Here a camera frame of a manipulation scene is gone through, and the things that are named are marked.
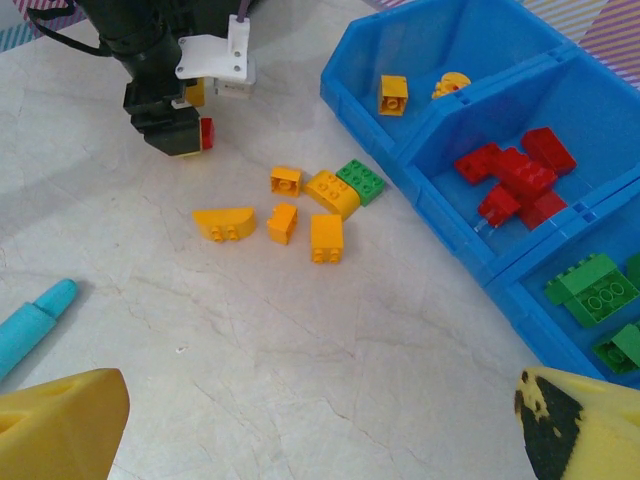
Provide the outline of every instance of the blue plastic bin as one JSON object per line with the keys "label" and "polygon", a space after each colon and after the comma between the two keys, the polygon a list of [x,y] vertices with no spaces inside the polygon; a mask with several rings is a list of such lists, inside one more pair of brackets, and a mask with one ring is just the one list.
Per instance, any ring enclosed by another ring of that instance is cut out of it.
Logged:
{"label": "blue plastic bin", "polygon": [[515,330],[545,364],[640,388],[640,370],[618,375],[591,350],[594,343],[640,320],[640,298],[592,328],[544,294],[546,283],[592,253],[605,253],[622,273],[640,252],[640,181],[614,194],[550,236],[486,290]]}
{"label": "blue plastic bin", "polygon": [[[431,100],[448,71],[473,83]],[[382,74],[408,79],[402,117],[377,113]],[[422,0],[353,22],[322,74],[321,95],[542,360],[611,378],[586,349],[592,338],[583,342],[586,334],[547,312],[525,272],[568,242],[578,251],[587,234],[597,243],[600,215],[631,198],[640,179],[640,92],[513,0]],[[578,163],[554,186],[568,207],[533,231],[517,217],[490,227],[477,207],[496,181],[473,187],[453,163],[489,142],[520,148],[528,130],[545,126]],[[502,298],[499,288],[513,293]],[[636,385],[630,378],[620,383]]]}

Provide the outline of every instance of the green sloped lego brick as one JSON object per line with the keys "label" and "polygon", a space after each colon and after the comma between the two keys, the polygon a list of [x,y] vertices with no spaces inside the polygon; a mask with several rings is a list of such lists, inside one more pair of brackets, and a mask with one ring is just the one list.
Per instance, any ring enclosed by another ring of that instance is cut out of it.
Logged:
{"label": "green sloped lego brick", "polygon": [[592,350],[614,373],[640,369],[640,322],[606,336]]}
{"label": "green sloped lego brick", "polygon": [[636,288],[640,288],[640,253],[627,260],[627,278]]}

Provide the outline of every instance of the table surface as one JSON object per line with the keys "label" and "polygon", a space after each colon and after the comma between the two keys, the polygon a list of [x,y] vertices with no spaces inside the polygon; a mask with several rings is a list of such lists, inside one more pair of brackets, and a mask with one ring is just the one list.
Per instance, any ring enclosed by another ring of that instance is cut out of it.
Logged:
{"label": "table surface", "polygon": [[[538,362],[397,189],[345,223],[339,265],[310,261],[309,197],[291,244],[268,238],[272,166],[380,172],[318,95],[371,12],[264,2],[254,97],[211,98],[216,146],[185,159],[130,127],[116,61],[47,39],[0,56],[0,317],[63,277],[82,292],[0,391],[119,368],[109,479],[534,478],[513,393]],[[200,237],[192,210],[233,206],[255,206],[251,237]]]}

